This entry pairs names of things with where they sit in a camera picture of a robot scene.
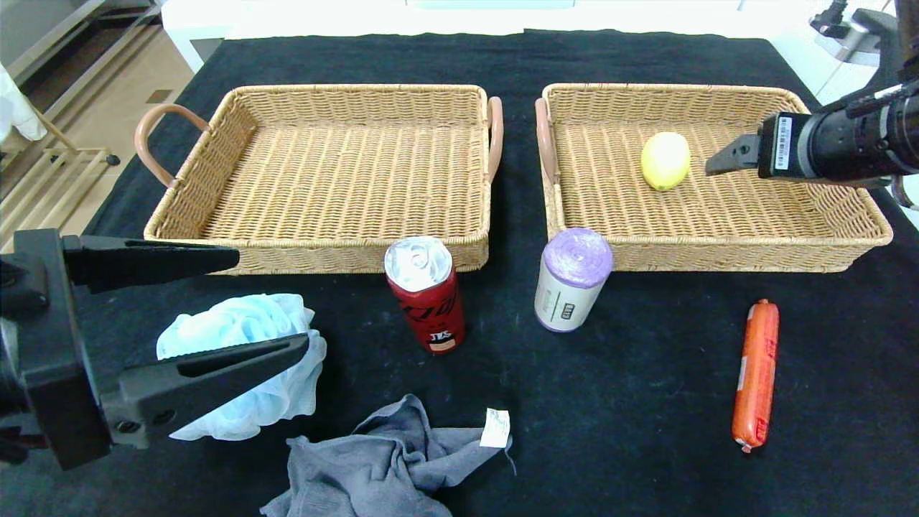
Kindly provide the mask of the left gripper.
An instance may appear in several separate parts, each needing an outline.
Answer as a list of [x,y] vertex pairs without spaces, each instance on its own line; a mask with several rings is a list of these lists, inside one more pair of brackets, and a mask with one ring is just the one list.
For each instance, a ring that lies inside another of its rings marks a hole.
[[234,269],[240,256],[225,246],[16,232],[2,255],[2,416],[33,416],[39,431],[3,426],[3,467],[37,449],[62,469],[98,460],[112,444],[146,449],[295,366],[309,350],[306,333],[175,356],[124,370],[99,408],[73,284],[93,294],[168,284]]

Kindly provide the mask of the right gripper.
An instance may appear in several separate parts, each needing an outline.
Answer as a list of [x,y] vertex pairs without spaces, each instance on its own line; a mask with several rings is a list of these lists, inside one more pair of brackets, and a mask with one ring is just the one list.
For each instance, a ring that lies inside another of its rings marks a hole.
[[779,112],[760,136],[744,134],[712,155],[706,176],[758,168],[761,179],[810,183],[883,183],[860,122],[846,112]]

